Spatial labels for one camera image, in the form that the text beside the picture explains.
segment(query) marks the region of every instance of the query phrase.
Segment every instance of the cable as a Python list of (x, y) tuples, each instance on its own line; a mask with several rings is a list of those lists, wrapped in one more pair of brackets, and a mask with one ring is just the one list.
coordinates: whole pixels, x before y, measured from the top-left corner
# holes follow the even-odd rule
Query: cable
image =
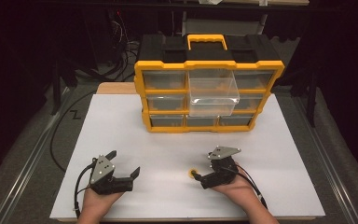
[(123, 80), (121, 80), (122, 82), (127, 81), (128, 78), (130, 77), (134, 77), (135, 76), (135, 72), (132, 72), (131, 74), (127, 75), (126, 77), (123, 78)]
[(83, 71), (84, 73), (86, 73), (87, 75), (91, 76), (91, 77), (95, 77), (96, 79), (100, 80), (100, 81), (103, 81), (103, 82), (112, 82), (113, 79), (111, 78), (108, 78), (106, 76), (109, 76), (109, 75), (112, 75), (114, 74), (116, 71), (118, 71), (120, 69), (120, 67), (122, 66), (121, 65), (121, 62), (122, 61), (122, 58), (121, 60), (117, 63), (117, 65), (110, 71), (104, 73), (104, 74), (99, 74), (97, 72), (95, 72), (94, 70), (88, 68), (88, 67), (85, 67), (83, 65), (81, 65), (80, 63), (77, 63), (75, 61), (72, 61), (70, 59), (63, 59), (64, 61), (66, 61), (67, 63), (71, 64), (74, 69), (79, 69), (81, 71)]
[(139, 47), (139, 42), (138, 41), (136, 41), (136, 40), (133, 40), (133, 41), (129, 41), (129, 44), (133, 44), (133, 45), (136, 45), (136, 46), (138, 46)]
[(171, 15), (172, 15), (172, 36), (174, 36), (175, 34), (175, 20), (174, 20), (174, 16), (173, 16), (173, 11), (171, 11)]
[(130, 44), (129, 44), (129, 41), (130, 41), (130, 40), (129, 40), (128, 36), (127, 36), (126, 25), (124, 24), (124, 21), (123, 21), (123, 19), (121, 18), (121, 16), (120, 16), (120, 12), (119, 12), (119, 11), (117, 11), (117, 15), (118, 15), (118, 17), (120, 18), (121, 23), (123, 24), (124, 35), (126, 36), (128, 49), (130, 50)]
[(138, 54), (137, 53), (135, 53), (135, 52), (133, 52), (132, 50), (129, 50), (129, 53), (131, 53), (133, 56), (129, 56), (129, 58), (131, 58), (131, 57), (138, 57)]
[(90, 188), (90, 187), (85, 187), (85, 188), (81, 189), (80, 191), (78, 191), (77, 194), (79, 194), (81, 191), (86, 190), (86, 189), (89, 189), (89, 188)]
[(126, 54), (126, 62), (125, 62), (124, 68), (123, 67), (121, 68), (121, 71), (117, 74), (114, 81), (117, 81), (118, 76), (121, 76), (121, 80), (123, 80), (124, 71), (127, 69), (127, 66), (129, 65), (129, 54), (127, 53), (127, 51), (124, 51), (124, 53)]
[(77, 218), (80, 217), (80, 208), (79, 208), (79, 202), (77, 201), (77, 194), (79, 192), (81, 192), (82, 190), (78, 190), (79, 189), (79, 184), (80, 184), (80, 180), (81, 177), (83, 176), (83, 174), (85, 174), (89, 169), (93, 169), (95, 167), (95, 161), (92, 162), (92, 164), (88, 165), (86, 168), (84, 168), (84, 170), (80, 173), (79, 177), (77, 178), (76, 181), (76, 186), (75, 186), (75, 195), (74, 195), (74, 201), (75, 201), (75, 212), (76, 212), (76, 216)]
[(121, 42), (121, 39), (122, 39), (122, 37), (123, 37), (123, 28), (121, 27), (121, 25), (120, 25), (118, 22), (116, 22), (116, 21), (111, 21), (111, 22), (116, 25), (116, 30), (115, 30), (115, 33), (113, 34), (113, 36), (116, 35), (117, 27), (120, 27), (120, 39), (118, 40), (118, 43), (120, 43), (120, 42)]
[(58, 130), (58, 127), (60, 126), (63, 118), (65, 117), (65, 115), (70, 111), (70, 109), (72, 108), (72, 106), (74, 106), (75, 104), (77, 104), (79, 101), (83, 100), (84, 98), (86, 98), (87, 96), (95, 93), (96, 91), (91, 91), (89, 93), (87, 93), (86, 95), (83, 95), (82, 97), (80, 97), (79, 99), (77, 99), (76, 101), (74, 101), (69, 107), (68, 109), (65, 110), (65, 112), (63, 112), (62, 116), (60, 117), (60, 119), (57, 122), (57, 125), (54, 128), (53, 134), (51, 136), (50, 139), (50, 146), (49, 146), (49, 150), (50, 150), (50, 156), (53, 159), (54, 163), (56, 163), (56, 165), (58, 166), (58, 168), (60, 168), (60, 170), (62, 170), (63, 172), (66, 172), (66, 170), (58, 163), (58, 161), (56, 160), (56, 158), (54, 157), (54, 153), (53, 153), (53, 141), (54, 141), (54, 137), (55, 134)]
[[(121, 56), (121, 53), (120, 53), (120, 58), (118, 59), (117, 65), (112, 70), (115, 70), (115, 72), (117, 72), (118, 70), (120, 70), (123, 67), (123, 64), (124, 64), (124, 60), (123, 60), (123, 57)], [(113, 73), (105, 73), (105, 74), (102, 74), (101, 76), (107, 77), (107, 76), (113, 75), (115, 72), (113, 72)]]
[(258, 187), (257, 187), (257, 185), (255, 184), (255, 182), (253, 181), (253, 179), (248, 175), (248, 173), (247, 173), (242, 167), (240, 167), (240, 168), (249, 176), (250, 179), (249, 179), (248, 177), (246, 177), (245, 175), (241, 174), (240, 172), (233, 171), (233, 170), (228, 169), (228, 168), (226, 168), (226, 167), (220, 167), (220, 168), (223, 169), (223, 170), (229, 171), (229, 172), (231, 172), (231, 173), (233, 173), (233, 174), (239, 175), (240, 177), (242, 177), (243, 179), (245, 179), (245, 180), (252, 186), (252, 188), (255, 190), (255, 193), (257, 194), (257, 197), (258, 197), (258, 199), (260, 200), (260, 202), (261, 202), (267, 209), (269, 209), (269, 208), (267, 207), (267, 203), (266, 203), (266, 200), (265, 200), (264, 197), (263, 197), (263, 194), (260, 192), (260, 190), (258, 189)]

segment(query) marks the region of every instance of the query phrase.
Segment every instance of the yellow organizer frame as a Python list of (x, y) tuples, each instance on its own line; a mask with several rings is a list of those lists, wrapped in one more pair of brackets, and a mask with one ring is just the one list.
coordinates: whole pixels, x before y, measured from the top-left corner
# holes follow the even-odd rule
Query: yellow organizer frame
[[(189, 49), (190, 41), (222, 41), (225, 49), (226, 43), (224, 42), (224, 37), (222, 35), (189, 35), (187, 37)], [(214, 126), (187, 126), (186, 125), (186, 115), (189, 114), (189, 109), (187, 104), (184, 104), (184, 109), (179, 110), (153, 110), (149, 108), (146, 95), (158, 94), (183, 94), (187, 97), (189, 93), (188, 89), (188, 71), (194, 69), (227, 69), (227, 70), (274, 70), (271, 78), (269, 79), (268, 84), (265, 89), (238, 89), (239, 94), (246, 93), (259, 93), (263, 94), (263, 97), (260, 100), (260, 103), (256, 109), (234, 109), (233, 115), (241, 114), (253, 114), (253, 117), (250, 119), (248, 125), (230, 125), (230, 126), (221, 126), (219, 125), (219, 120), (221, 117), (216, 118)], [(220, 132), (220, 133), (230, 133), (230, 132), (247, 132), (251, 131), (255, 126), (255, 121), (257, 116), (263, 111), (263, 107), (271, 95), (271, 88), (275, 80), (282, 74), (284, 65), (282, 61), (258, 61), (256, 63), (236, 63), (235, 61), (186, 61), (184, 63), (164, 63), (162, 61), (138, 61), (134, 65), (135, 70), (135, 89), (141, 97), (143, 112), (142, 118), (146, 129), (151, 133), (186, 133), (186, 132), (195, 132), (195, 131), (205, 131), (205, 132)], [(145, 87), (145, 81), (143, 72), (144, 71), (185, 71), (185, 87), (178, 90), (161, 90), (161, 89), (147, 89)], [(152, 115), (183, 115), (182, 125), (174, 127), (154, 127), (150, 116)]]

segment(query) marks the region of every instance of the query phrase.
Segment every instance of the white board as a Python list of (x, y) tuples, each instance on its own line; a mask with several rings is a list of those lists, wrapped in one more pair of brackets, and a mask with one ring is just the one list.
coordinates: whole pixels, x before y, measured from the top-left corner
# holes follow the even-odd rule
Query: white board
[[(207, 160), (216, 146), (239, 147), (233, 159), (252, 176), (268, 210), (277, 218), (322, 217), (324, 210), (301, 160), (276, 97), (271, 94), (255, 128), (241, 133), (149, 133), (142, 123), (142, 104), (136, 94), (94, 95), (76, 148), (62, 181), (51, 218), (73, 220), (74, 190), (80, 172), (92, 158), (112, 150), (115, 177), (139, 177), (106, 215), (113, 220), (244, 219), (246, 215), (224, 195), (203, 189), (188, 176), (213, 170)], [(80, 189), (87, 186), (86, 173)], [(83, 201), (83, 193), (78, 200)]]

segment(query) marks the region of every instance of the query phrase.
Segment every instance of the wrist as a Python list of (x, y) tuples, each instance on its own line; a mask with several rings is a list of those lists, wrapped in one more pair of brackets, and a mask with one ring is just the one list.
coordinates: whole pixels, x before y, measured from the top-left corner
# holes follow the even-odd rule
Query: wrist
[(252, 189), (245, 190), (241, 197), (236, 199), (235, 203), (245, 212), (259, 205), (263, 206)]
[(85, 209), (81, 212), (76, 224), (99, 224), (103, 216), (97, 214), (98, 213)]

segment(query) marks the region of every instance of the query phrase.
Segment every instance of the forearm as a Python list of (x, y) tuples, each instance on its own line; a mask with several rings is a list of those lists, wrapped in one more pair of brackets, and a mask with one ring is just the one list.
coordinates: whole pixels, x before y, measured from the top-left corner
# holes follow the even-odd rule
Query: forearm
[(76, 224), (99, 224), (102, 218), (94, 212), (82, 211)]
[(277, 219), (267, 210), (267, 208), (258, 200), (253, 191), (247, 190), (239, 198), (237, 204), (242, 208), (252, 224), (275, 224), (279, 223)]

